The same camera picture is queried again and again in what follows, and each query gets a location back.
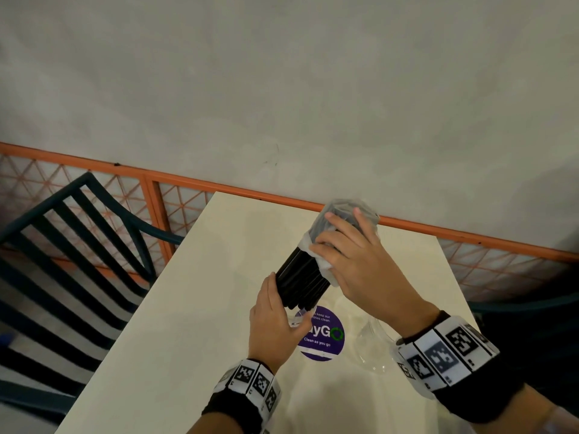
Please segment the clear plastic cup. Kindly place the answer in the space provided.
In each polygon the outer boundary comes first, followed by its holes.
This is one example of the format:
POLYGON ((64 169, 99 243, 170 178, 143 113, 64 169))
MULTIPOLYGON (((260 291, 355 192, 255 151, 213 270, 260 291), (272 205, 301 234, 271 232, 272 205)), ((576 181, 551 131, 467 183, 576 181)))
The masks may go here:
POLYGON ((385 322, 368 316, 354 340, 356 359, 362 368, 375 374, 386 374, 395 362, 391 350, 399 334, 385 322))

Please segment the round purple sticker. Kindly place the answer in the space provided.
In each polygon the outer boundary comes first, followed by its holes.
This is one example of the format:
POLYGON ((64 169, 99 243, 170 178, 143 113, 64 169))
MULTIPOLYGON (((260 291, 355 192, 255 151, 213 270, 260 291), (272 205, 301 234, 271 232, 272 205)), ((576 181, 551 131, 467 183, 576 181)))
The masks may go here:
POLYGON ((298 344, 307 358, 326 362, 338 357, 344 349, 346 331, 342 321, 330 309, 316 306, 312 327, 298 344))

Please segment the marker wristband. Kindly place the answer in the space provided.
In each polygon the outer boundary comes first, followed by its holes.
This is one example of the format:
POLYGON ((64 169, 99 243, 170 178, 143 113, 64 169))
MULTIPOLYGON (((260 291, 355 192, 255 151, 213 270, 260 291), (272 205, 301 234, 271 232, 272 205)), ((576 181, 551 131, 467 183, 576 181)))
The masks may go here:
POLYGON ((414 342, 398 340, 390 355, 413 389, 424 398, 452 387, 500 354, 470 323, 450 316, 414 342))
POLYGON ((213 388, 212 396, 223 391, 243 395, 258 410, 262 427, 270 421, 281 399, 276 376, 263 362, 243 359, 231 367, 213 388))

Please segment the person's left forearm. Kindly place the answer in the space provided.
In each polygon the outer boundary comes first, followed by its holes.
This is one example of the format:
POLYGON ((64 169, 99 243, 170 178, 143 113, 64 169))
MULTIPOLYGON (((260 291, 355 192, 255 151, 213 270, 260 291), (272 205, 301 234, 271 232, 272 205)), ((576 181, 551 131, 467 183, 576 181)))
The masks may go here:
POLYGON ((211 396, 186 434, 262 434, 263 422, 246 395, 224 389, 211 396))

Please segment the left marker wristband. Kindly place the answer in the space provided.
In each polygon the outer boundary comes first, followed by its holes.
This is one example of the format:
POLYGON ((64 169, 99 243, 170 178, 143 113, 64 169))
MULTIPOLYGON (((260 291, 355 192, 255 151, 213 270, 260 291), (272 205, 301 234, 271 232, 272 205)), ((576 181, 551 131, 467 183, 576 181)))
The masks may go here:
POLYGON ((223 391, 243 395, 258 410, 262 427, 270 421, 281 399, 276 376, 263 362, 243 359, 231 367, 213 388, 212 396, 223 391))

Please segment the clear plastic straw bag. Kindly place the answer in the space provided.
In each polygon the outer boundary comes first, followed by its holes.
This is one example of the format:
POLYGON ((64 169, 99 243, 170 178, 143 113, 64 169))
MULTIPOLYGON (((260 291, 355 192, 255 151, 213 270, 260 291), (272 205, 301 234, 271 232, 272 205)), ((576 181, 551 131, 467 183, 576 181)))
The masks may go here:
POLYGON ((361 213, 364 214, 365 218, 368 219, 368 222, 370 222, 372 225, 373 232, 377 234, 380 217, 373 208, 371 208, 366 202, 359 198, 335 198, 329 201, 329 203, 323 207, 322 211, 317 215, 308 231, 303 234, 297 246, 300 251, 305 252, 315 260, 315 265, 320 271, 321 276, 325 278, 330 283, 330 285, 335 287, 338 287, 339 283, 331 273, 331 264, 320 255, 312 252, 309 249, 309 246, 322 232, 335 231, 337 229, 325 218, 325 214, 328 212, 331 212, 334 215, 344 219, 346 222, 354 226, 358 231, 362 232, 359 222, 353 214, 355 208, 358 208, 361 213))

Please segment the orange mesh fence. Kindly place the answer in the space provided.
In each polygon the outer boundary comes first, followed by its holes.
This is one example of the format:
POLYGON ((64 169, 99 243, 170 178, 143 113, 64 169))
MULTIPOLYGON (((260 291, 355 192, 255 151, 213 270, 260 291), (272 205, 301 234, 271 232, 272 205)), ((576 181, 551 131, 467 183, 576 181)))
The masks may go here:
MULTIPOLYGON (((185 235, 215 192, 320 211, 322 204, 0 142, 0 204, 15 218, 85 172, 120 204, 165 231, 185 235)), ((381 224, 433 235, 468 301, 579 293, 579 253, 382 216, 381 224)))

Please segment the right marker wristband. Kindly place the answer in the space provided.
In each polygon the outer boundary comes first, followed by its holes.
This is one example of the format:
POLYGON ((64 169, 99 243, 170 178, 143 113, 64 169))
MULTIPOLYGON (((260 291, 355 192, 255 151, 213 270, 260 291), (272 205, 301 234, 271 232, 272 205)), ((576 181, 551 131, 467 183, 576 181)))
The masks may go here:
POLYGON ((450 316, 414 342, 398 340, 390 355, 413 389, 424 398, 452 387, 500 354, 470 323, 450 316))

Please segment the bundle of black straws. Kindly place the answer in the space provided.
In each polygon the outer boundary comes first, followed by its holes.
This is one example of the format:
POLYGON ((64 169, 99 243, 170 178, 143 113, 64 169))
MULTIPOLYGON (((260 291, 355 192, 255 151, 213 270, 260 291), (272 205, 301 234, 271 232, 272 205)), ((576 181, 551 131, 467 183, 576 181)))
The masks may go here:
POLYGON ((298 311, 312 310, 331 286, 315 260, 297 247, 276 273, 276 284, 283 306, 298 311))

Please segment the person's right hand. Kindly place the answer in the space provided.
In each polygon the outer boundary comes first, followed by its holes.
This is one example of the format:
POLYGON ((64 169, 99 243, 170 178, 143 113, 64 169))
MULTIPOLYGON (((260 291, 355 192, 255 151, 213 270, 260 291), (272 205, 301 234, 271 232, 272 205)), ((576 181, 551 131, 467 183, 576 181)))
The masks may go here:
POLYGON ((353 239, 360 231, 332 213, 325 217, 351 240, 351 258, 331 268, 345 297, 403 338, 436 321, 440 309, 416 292, 384 248, 358 247, 353 239))

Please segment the dark green slatted chair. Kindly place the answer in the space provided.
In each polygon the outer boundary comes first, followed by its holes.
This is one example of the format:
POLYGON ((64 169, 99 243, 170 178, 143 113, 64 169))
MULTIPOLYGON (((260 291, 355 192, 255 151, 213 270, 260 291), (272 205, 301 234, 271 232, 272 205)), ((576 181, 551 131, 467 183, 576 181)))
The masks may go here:
MULTIPOLYGON (((160 275, 147 237, 173 247, 184 240, 129 211, 87 172, 0 230, 0 246, 120 333, 160 275)), ((1 339, 0 367, 35 385, 0 379, 0 404, 61 424, 86 385, 1 339)))

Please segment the person's left hand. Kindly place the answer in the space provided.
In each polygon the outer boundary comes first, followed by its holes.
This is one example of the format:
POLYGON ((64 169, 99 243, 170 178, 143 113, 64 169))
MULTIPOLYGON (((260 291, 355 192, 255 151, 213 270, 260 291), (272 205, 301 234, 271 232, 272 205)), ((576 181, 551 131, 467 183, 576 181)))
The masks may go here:
POLYGON ((277 290, 276 275, 263 281, 250 310, 248 358, 263 362, 275 375, 291 357, 301 339, 293 339, 286 310, 277 290))

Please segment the person's right forearm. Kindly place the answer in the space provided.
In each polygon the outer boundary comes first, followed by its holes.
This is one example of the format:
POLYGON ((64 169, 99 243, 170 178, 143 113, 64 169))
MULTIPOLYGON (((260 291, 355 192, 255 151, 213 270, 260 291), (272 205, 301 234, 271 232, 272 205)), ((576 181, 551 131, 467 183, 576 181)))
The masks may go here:
POLYGON ((527 385, 501 355, 434 396, 476 434, 579 434, 579 417, 527 385))

